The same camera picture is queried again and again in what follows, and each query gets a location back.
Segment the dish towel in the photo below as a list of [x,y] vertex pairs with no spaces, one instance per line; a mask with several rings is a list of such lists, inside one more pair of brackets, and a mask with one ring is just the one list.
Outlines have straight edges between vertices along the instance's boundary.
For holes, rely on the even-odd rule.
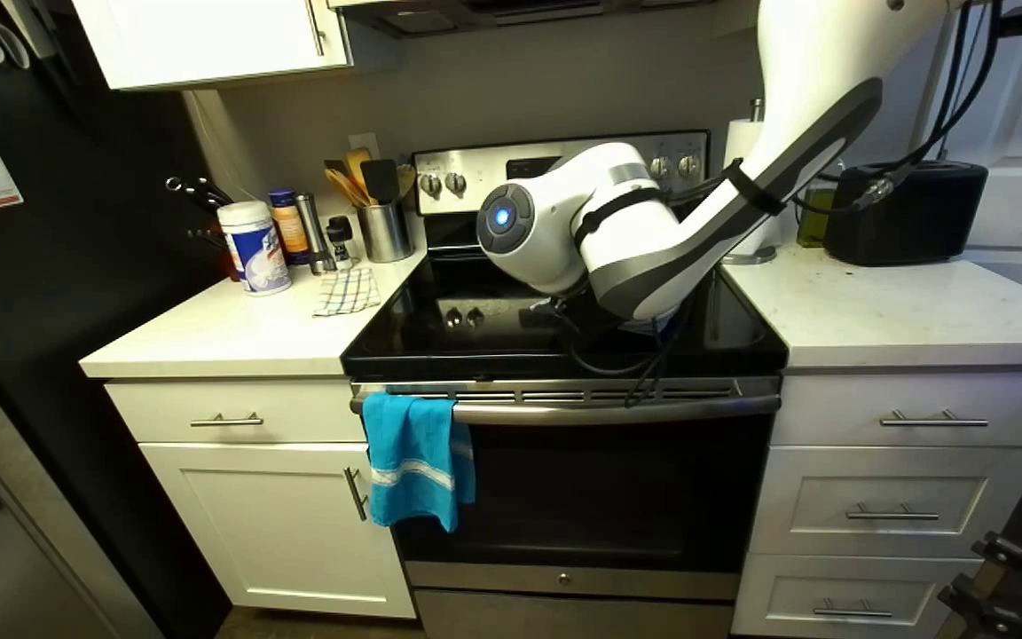
[[433,513],[456,530],[456,503],[477,499],[472,434],[454,423],[454,401],[393,397],[362,401],[369,435],[369,513],[380,526]]

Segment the floor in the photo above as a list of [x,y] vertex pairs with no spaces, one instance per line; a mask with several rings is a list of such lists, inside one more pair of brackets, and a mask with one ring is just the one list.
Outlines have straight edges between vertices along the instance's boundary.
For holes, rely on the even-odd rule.
[[[1022,503],[1005,530],[1009,538],[1022,544]],[[993,602],[1022,613],[1022,574],[993,570]],[[234,609],[215,639],[423,639],[417,626],[382,626],[320,613],[272,613],[272,609]]]

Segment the oven handle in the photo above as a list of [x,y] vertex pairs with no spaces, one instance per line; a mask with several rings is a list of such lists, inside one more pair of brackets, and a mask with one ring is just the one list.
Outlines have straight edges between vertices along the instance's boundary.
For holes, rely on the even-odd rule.
[[466,425],[652,425],[652,423],[708,423],[743,414],[773,414],[779,393],[701,397],[701,401],[646,401],[646,404],[513,404],[513,401],[454,401]]

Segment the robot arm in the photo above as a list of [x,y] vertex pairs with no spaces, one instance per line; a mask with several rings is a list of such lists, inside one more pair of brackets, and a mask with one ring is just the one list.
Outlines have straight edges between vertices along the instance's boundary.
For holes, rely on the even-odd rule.
[[595,145],[533,180],[500,186],[478,214],[481,253],[556,296],[590,275],[623,322],[673,315],[691,287],[879,109],[883,73],[952,0],[762,0],[765,119],[752,154],[679,221],[650,199],[629,145]]

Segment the black glass cooktop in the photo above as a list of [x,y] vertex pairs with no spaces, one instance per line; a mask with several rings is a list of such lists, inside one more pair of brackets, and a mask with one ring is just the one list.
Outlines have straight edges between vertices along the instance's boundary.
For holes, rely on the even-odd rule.
[[576,315],[578,322],[561,319],[545,299],[481,257],[429,257],[339,362],[356,381],[762,377],[783,369],[783,343],[724,274],[708,274],[691,310],[682,310],[655,337]]

